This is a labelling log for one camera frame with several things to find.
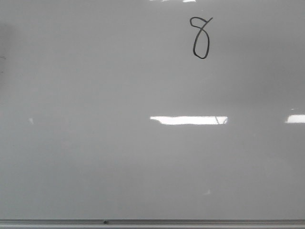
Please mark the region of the white glossy whiteboard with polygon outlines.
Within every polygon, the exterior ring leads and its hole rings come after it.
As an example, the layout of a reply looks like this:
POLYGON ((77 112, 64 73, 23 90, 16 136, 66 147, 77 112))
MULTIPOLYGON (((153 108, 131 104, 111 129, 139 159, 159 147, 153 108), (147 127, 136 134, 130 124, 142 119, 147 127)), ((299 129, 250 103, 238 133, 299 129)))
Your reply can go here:
POLYGON ((0 217, 304 219, 304 1, 1 1, 0 217))

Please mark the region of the aluminium whiteboard bottom frame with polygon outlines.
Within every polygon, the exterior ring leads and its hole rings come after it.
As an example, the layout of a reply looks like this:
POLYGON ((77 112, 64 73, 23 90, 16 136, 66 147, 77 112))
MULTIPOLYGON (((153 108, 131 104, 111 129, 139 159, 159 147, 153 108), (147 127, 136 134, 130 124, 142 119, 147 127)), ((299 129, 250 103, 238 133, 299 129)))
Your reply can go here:
POLYGON ((2 229, 303 229, 303 219, 2 219, 2 229))

